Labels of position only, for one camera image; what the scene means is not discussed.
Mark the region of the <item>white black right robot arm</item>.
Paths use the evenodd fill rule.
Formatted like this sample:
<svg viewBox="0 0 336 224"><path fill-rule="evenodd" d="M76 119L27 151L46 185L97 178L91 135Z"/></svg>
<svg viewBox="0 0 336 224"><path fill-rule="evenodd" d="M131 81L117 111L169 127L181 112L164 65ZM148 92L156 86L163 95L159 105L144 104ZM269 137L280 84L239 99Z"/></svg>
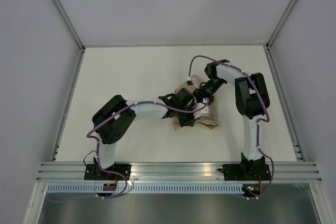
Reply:
<svg viewBox="0 0 336 224"><path fill-rule="evenodd" d="M214 94L223 84L232 84L235 88L235 104L244 123L244 147L239 165L224 165L223 171L232 177L255 179L258 175L270 178L269 166L265 159L270 158L261 150L261 126L268 123L270 106L265 79L262 73L248 74L233 66L228 60L214 60L209 57L204 69L208 77L194 91L195 98L213 100Z"/></svg>

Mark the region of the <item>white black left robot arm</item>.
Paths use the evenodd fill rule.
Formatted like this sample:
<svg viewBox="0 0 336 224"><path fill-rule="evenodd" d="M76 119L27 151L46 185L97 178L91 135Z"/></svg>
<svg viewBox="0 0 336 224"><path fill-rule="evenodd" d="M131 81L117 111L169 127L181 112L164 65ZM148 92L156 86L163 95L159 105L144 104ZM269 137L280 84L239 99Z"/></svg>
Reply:
<svg viewBox="0 0 336 224"><path fill-rule="evenodd" d="M97 175L104 180L114 176L117 141L133 122L177 117L183 126L192 126L208 105L208 98L197 100L186 88L148 101L130 101L121 95L114 96L92 117L93 129L86 135L97 141L94 159Z"/></svg>

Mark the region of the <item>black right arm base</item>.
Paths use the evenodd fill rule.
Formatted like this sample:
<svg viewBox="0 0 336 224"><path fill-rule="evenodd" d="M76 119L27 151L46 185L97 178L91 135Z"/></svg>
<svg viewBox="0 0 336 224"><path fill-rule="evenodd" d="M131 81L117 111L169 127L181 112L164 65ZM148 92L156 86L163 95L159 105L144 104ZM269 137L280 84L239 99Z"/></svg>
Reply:
<svg viewBox="0 0 336 224"><path fill-rule="evenodd" d="M240 164L224 164L222 173L225 181L270 181L271 172L267 164L260 167L245 167Z"/></svg>

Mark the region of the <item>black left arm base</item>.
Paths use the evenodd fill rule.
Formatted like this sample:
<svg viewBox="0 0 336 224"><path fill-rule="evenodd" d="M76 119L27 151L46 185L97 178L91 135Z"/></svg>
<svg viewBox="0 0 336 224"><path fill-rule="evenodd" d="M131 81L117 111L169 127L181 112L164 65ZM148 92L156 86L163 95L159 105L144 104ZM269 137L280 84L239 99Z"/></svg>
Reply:
<svg viewBox="0 0 336 224"><path fill-rule="evenodd" d="M131 175L131 164L114 164L107 169L109 173L102 171L97 164L88 164L86 166L84 180L129 180Z"/></svg>

